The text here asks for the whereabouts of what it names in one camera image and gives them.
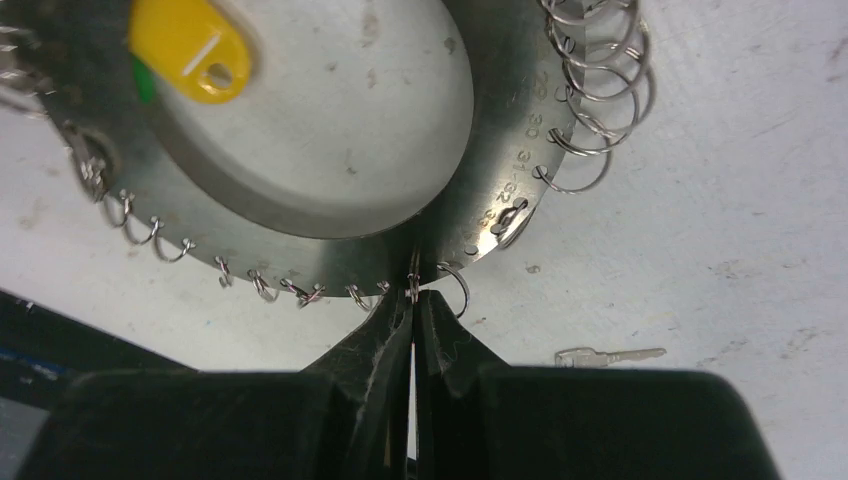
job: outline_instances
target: engraved number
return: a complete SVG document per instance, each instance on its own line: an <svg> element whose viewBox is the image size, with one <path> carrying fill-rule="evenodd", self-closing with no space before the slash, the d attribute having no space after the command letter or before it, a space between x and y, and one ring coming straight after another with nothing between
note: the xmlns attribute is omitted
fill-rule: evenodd
<svg viewBox="0 0 848 480"><path fill-rule="evenodd" d="M524 135L531 140L538 138L540 125L542 125L542 116L530 114L530 127L527 128L527 131L524 132Z"/></svg>

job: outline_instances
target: silver wire ring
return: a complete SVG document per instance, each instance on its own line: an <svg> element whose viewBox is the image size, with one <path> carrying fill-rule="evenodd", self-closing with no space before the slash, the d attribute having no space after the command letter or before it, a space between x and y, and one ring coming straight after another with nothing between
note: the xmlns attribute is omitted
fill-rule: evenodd
<svg viewBox="0 0 848 480"><path fill-rule="evenodd" d="M597 122L601 127L603 127L603 125L600 124L599 120L593 118L591 121ZM609 147L611 145L609 138L607 138L607 137L601 137L601 138L604 139L604 142L607 144L607 147ZM604 178L607 176L607 173L609 173L610 166L612 166L612 149L607 148L606 150L607 150L606 151L606 158L604 159L603 167L601 167L601 173L599 173L598 176L594 180L592 180L591 183L589 183L588 185L586 185L584 187L575 188L575 189L560 187L559 185L554 183L554 181L551 177L548 176L547 167L545 167L543 165L536 165L536 167L533 168L533 176L535 178L539 178L543 182L547 183L548 186L551 187L551 189L553 189L553 191L558 192L558 193L565 193L565 194L568 194L568 195L576 195L578 193L587 192L587 191L597 187L604 180Z"/></svg>
<svg viewBox="0 0 848 480"><path fill-rule="evenodd" d="M436 268L447 272L450 276L456 279L459 282L459 286L462 287L462 293L465 294L465 304L462 306L462 310L456 314L456 318L459 319L465 312L468 310L468 305L471 303L471 290L468 288L468 283L465 281L462 275L460 275L459 271L455 268L451 267L447 262L439 262L436 264Z"/></svg>
<svg viewBox="0 0 848 480"><path fill-rule="evenodd" d="M265 303L274 303L280 297L279 290L274 290L274 294L271 295L271 292L268 291L270 288L268 282L262 278L262 274L257 270L248 270L247 276L250 278L250 282L253 283L256 293L262 300L265 300Z"/></svg>
<svg viewBox="0 0 848 480"><path fill-rule="evenodd" d="M383 295L385 295L389 291L389 282L387 282L385 280L382 281L382 282L378 282L377 288L382 290ZM367 303L365 303L365 300L362 298L362 295L359 294L359 287L357 287L356 285L350 284L350 285L345 287L345 290L347 290L348 295L350 295L350 298L353 299L354 303L356 303L356 305L359 308L361 308L362 310L364 310L366 312L370 312L371 310L374 309L373 304L368 305Z"/></svg>
<svg viewBox="0 0 848 480"><path fill-rule="evenodd" d="M315 300L318 300L321 298L324 291L327 290L327 287L324 285L316 284L312 289L312 293L306 293L305 290L297 287L293 282L285 278L280 280L280 285L286 287L289 292L293 293L295 297L297 297L298 308L303 308Z"/></svg>
<svg viewBox="0 0 848 480"><path fill-rule="evenodd" d="M563 25L571 25L573 27L585 27L586 25L597 22L598 20L601 20L603 16L608 15L610 13L610 9L613 7L612 2L602 0L587 9L587 11L591 11L594 7L601 5L601 9L598 11L598 13L592 15L591 17L573 17L567 13L558 13L556 11L556 7L562 3L564 2L558 2L558 0L539 0L539 4L548 12L551 18Z"/></svg>
<svg viewBox="0 0 848 480"><path fill-rule="evenodd" d="M153 245L153 253L156 254L156 257L159 260L162 260L165 263L177 263L182 260L183 257L188 255L189 250L197 247L196 243L192 242L188 238L184 238L182 241L183 249L180 253L176 257L168 257L165 255L165 252L162 251L162 245L160 243L161 239L159 238L159 232L165 228L165 224L156 217L151 218L150 221L153 222L153 229L150 232L150 238L153 240L151 245Z"/></svg>
<svg viewBox="0 0 848 480"><path fill-rule="evenodd" d="M548 0L548 3L553 4L554 1L555 0ZM610 53L609 55L607 55L606 57L604 57L600 60L590 62L590 61L586 60L586 58L582 58L582 59L577 58L575 55L573 55L572 52L569 52L568 49L564 48L563 42L559 41L559 34L557 34L557 32L556 32L556 30L557 30L556 24L557 23L561 23L563 25L568 25L568 26L575 26L575 27L576 26L586 26L586 25L589 25L589 24L592 24L592 23L596 23L596 22L602 20L603 17L607 16L607 14L604 13L604 12L609 12L609 10L611 8L613 8L614 3L618 4L618 6L621 7L622 11L627 12L631 16L631 21L627 25L627 32L624 34L624 37L621 39L621 42L619 43L619 45L616 46L616 48L612 49L612 53ZM566 61L568 61L568 63L570 63L570 64L572 64L576 67L586 69L586 70L609 65L610 63L612 63L613 61L618 59L618 57L620 57L621 54L624 53L624 47L623 46L629 46L630 44L633 43L633 39L636 35L637 26L641 27L641 25L640 25L641 17L639 15L639 0L630 0L630 3L628 3L628 4L624 4L623 2L612 2L612 1L605 3L601 7L601 10L600 10L599 13L592 15L591 17L584 17L584 19L583 19L584 21L581 21L582 24L580 24L580 25L574 24L573 22L569 23L568 21L564 20L563 17L555 14L552 11L552 9L547 4L545 4L544 2L542 2L542 8L545 11L547 11L547 13L548 13L548 18L547 18L547 21L546 21L546 24L545 24L545 27L546 27L545 29L547 30L548 39L551 41L551 44L554 46L554 48L560 54L560 56L563 59L565 59ZM645 39L644 43L645 43L646 48L647 48L648 40ZM641 78L639 73L636 74L636 78Z"/></svg>
<svg viewBox="0 0 848 480"><path fill-rule="evenodd" d="M594 48L609 48L610 45L612 45L612 44L610 44L610 43L598 44L598 45L594 46ZM585 126L586 128L589 128L590 130L595 131L595 133L597 133L598 135L603 135L603 136L624 135L624 136L627 136L637 126L639 126L648 117L648 115L650 115L651 111L654 109L654 102L655 102L655 99L656 99L656 96L657 96L657 81L656 81L656 77L654 76L654 71L650 67L650 65L648 65L646 57L644 57L642 52L640 52L639 50L636 50L635 48L632 48L632 47L628 47L627 50L626 50L626 53L627 53L627 56L632 58L635 62L639 63L640 70L643 69L642 67L644 67L644 70L646 72L645 78L646 78L646 81L647 81L647 84L648 84L648 101L645 104L645 108L642 108L641 105L639 105L638 108L634 107L633 119L630 121L630 123L627 126L621 127L621 128L606 128L606 127L604 127L603 132L595 131L592 126L590 126L589 124L587 124L584 121L585 117L579 116L578 112L584 113L587 116L592 116L592 115L586 113L586 111L583 110L581 107L574 105L574 103L572 102L572 97L567 96L566 99L565 99L565 102L568 104L568 107L571 109L571 112L574 113L574 115L578 117L578 120L580 120L580 123L582 123L583 126ZM564 62L563 62L563 67L564 67L563 73L565 75L565 80L566 80L566 82L567 82L567 84L570 88L580 92L580 95L582 95L583 98L586 98L589 101L599 102L599 103L603 103L603 102L607 101L605 99L605 97L596 97L596 96L592 96L590 94L587 94L586 91L582 89L583 86L579 85L576 82L576 80L574 78L574 72L572 72L570 70L570 67L568 67L567 64L564 63ZM635 90L635 86L638 84L639 81L636 78L631 80L631 79L627 78L627 76L624 75L624 73L622 73L620 70L618 70L617 68L614 68L614 67L597 68L596 70L606 70L606 71L609 71L609 72L616 74L619 78L621 78L624 81L624 83L626 85L628 85L628 88L625 88L625 90L623 90L623 91L626 92L626 91L629 90L629 92L633 96L634 102L636 102L637 105L639 104L639 100L638 100L639 96L638 96L638 94Z"/></svg>
<svg viewBox="0 0 848 480"><path fill-rule="evenodd" d="M107 198L104 197L97 202L100 204L100 211L103 213L103 218L106 219L106 223L112 228L121 228L127 224L132 213L132 201L135 197L133 194L127 193L126 190L121 190L118 193L118 198L121 201L121 205L123 205L123 215L120 220L115 220L115 216L112 214L112 207L109 206L109 200Z"/></svg>
<svg viewBox="0 0 848 480"><path fill-rule="evenodd" d="M409 281L409 289L406 290L406 297L412 300L412 304L418 303L418 294L421 293L421 275L410 273L406 276Z"/></svg>
<svg viewBox="0 0 848 480"><path fill-rule="evenodd" d="M363 300L362 296L359 295L359 288L356 285L348 285L345 287L345 290L347 290L348 295L350 295L350 298L353 299L353 302L356 303L359 308L366 312L371 311L373 307L365 303L365 300Z"/></svg>
<svg viewBox="0 0 848 480"><path fill-rule="evenodd" d="M218 269L221 270L221 276L218 277L218 284L221 288L229 288L233 286L233 276L230 274L230 267L227 266L226 260L222 257L215 257L215 263L218 264Z"/></svg>
<svg viewBox="0 0 848 480"><path fill-rule="evenodd" d="M306 297L298 298L297 300L297 308L303 308L321 298L321 295L324 291L327 290L327 287L324 285L316 284L312 290L312 293L308 294Z"/></svg>
<svg viewBox="0 0 848 480"><path fill-rule="evenodd" d="M155 237L156 235L159 234L159 229L164 226L162 224L162 222L159 220L159 217L155 217L155 216L150 217L150 224L152 225L152 228L150 229L150 233L147 234L147 237L145 237L141 240L138 240L137 238L135 238L135 235L133 235L133 233L130 232L130 222L127 222L127 223L124 224L124 226L121 228L121 233L124 234L124 238L129 243L131 243L131 244L133 244L137 247L140 247L142 245L147 244L147 242L153 240L153 237Z"/></svg>

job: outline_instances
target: key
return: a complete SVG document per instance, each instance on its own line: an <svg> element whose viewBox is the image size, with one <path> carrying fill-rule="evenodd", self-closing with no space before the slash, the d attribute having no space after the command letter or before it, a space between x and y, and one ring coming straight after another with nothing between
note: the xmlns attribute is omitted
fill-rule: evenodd
<svg viewBox="0 0 848 480"><path fill-rule="evenodd" d="M554 363L558 367L606 367L607 365L630 360L637 362L646 358L658 358L666 354L664 348L648 348L645 350L628 350L623 352L596 352L589 347L571 348L557 352Z"/></svg>

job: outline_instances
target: white surface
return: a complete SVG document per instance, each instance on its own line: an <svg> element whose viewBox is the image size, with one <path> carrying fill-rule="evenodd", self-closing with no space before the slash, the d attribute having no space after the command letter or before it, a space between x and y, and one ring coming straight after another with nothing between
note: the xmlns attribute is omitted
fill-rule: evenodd
<svg viewBox="0 0 848 480"><path fill-rule="evenodd" d="M603 186L546 197L512 249L463 271L463 324L512 363L665 347L643 365L727 377L786 478L844 479L848 5L645 4L654 115ZM43 123L0 125L0 287L204 369L300 368L363 318L343 299L264 305L127 247Z"/></svg>
<svg viewBox="0 0 848 480"><path fill-rule="evenodd" d="M157 86L223 171L344 222L350 236L397 225L442 191L468 142L474 95L441 2L226 3L260 52L241 95L203 105Z"/></svg>

